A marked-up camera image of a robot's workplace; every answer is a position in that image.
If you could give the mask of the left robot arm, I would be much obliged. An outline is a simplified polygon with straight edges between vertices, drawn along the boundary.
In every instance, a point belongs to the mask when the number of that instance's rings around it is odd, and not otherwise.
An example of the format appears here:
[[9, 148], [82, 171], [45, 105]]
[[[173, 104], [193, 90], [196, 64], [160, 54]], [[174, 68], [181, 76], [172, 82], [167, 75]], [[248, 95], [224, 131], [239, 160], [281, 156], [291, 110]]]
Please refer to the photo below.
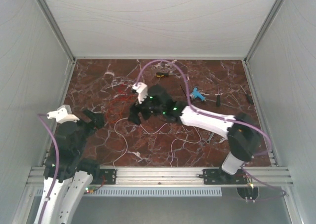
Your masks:
[[43, 193], [36, 224], [69, 224], [90, 184], [100, 181], [102, 172], [95, 160], [83, 159], [87, 138], [105, 125], [104, 115], [83, 111], [90, 121], [72, 114], [68, 105], [45, 114], [59, 128], [49, 132], [54, 147], [44, 163]]

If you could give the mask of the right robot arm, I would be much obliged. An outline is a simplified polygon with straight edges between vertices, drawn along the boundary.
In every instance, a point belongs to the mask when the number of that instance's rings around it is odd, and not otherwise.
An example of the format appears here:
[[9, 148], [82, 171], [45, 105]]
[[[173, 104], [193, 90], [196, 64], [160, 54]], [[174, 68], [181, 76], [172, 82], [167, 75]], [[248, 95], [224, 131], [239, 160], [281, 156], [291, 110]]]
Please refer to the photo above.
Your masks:
[[174, 101], [159, 84], [148, 87], [139, 82], [131, 91], [137, 94], [137, 99], [129, 109], [130, 122], [140, 125], [142, 119], [161, 115], [169, 123], [201, 128], [228, 140], [230, 151], [218, 171], [223, 183], [235, 179], [239, 168], [252, 159], [260, 144], [260, 134], [245, 113], [236, 116], [218, 114]]

